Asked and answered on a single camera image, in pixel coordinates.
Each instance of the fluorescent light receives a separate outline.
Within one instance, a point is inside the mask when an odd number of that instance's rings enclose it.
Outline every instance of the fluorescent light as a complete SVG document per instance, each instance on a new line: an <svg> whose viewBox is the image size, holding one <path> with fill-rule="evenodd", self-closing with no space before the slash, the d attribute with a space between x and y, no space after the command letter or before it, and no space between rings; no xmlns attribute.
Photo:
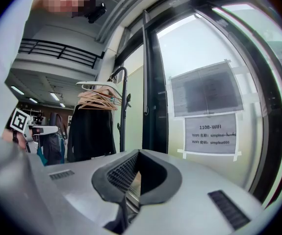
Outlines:
<svg viewBox="0 0 282 235"><path fill-rule="evenodd" d="M59 98L57 97L57 95L55 93L51 93L51 96L56 100L56 101L60 101Z"/></svg>
<svg viewBox="0 0 282 235"><path fill-rule="evenodd" d="M35 104L37 104L37 101L34 100L33 98L30 98L29 100L31 100L32 102L34 102Z"/></svg>
<svg viewBox="0 0 282 235"><path fill-rule="evenodd" d="M23 92L21 92L17 87L11 86L12 89L14 89L16 92L20 93L21 95L24 95Z"/></svg>

